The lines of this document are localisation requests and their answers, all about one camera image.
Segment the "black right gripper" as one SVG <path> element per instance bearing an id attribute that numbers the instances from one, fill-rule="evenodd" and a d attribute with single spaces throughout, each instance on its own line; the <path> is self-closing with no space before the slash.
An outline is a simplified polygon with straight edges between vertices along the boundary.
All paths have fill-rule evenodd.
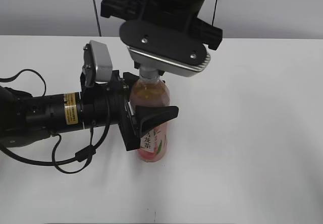
<path id="1" fill-rule="evenodd" d="M 205 0 L 102 0 L 100 16 L 129 20 L 142 20 L 153 25 L 178 31 L 217 50 L 223 31 L 198 18 Z M 134 62 L 134 68 L 140 64 Z M 165 71 L 158 70 L 163 76 Z"/>

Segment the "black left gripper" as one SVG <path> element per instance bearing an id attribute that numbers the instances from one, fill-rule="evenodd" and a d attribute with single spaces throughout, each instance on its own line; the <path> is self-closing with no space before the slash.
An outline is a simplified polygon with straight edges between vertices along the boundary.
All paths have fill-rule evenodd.
<path id="1" fill-rule="evenodd" d="M 120 77 L 118 70 L 113 70 L 108 83 L 94 83 L 93 87 L 85 87 L 85 76 L 81 73 L 81 106 L 84 128 L 104 126 L 99 141 L 94 145 L 97 149 L 107 137 L 111 125 L 118 125 L 127 151 L 137 150 L 140 146 L 139 132 L 149 132 L 159 125 L 178 116 L 177 106 L 147 107 L 136 106 L 135 118 L 128 102 L 130 92 L 139 76 L 124 72 Z"/>

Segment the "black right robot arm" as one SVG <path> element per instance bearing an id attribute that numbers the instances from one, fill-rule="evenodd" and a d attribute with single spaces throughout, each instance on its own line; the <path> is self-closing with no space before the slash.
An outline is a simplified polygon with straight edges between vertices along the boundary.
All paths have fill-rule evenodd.
<path id="1" fill-rule="evenodd" d="M 135 68 L 143 66 L 183 77 L 201 73 L 221 28 L 199 18 L 205 0 L 102 0 L 100 15 L 123 20 L 119 37 Z"/>

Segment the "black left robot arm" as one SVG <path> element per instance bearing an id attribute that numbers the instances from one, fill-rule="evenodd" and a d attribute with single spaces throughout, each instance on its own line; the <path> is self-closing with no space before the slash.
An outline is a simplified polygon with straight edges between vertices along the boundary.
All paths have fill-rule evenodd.
<path id="1" fill-rule="evenodd" d="M 22 147 L 66 133 L 119 126 L 127 151 L 139 149 L 141 138 L 150 130 L 178 116 L 176 106 L 146 107 L 128 105 L 130 91 L 138 77 L 113 71 L 108 83 L 85 86 L 81 75 L 81 92 L 33 97 L 23 91 L 1 88 L 1 144 Z"/>

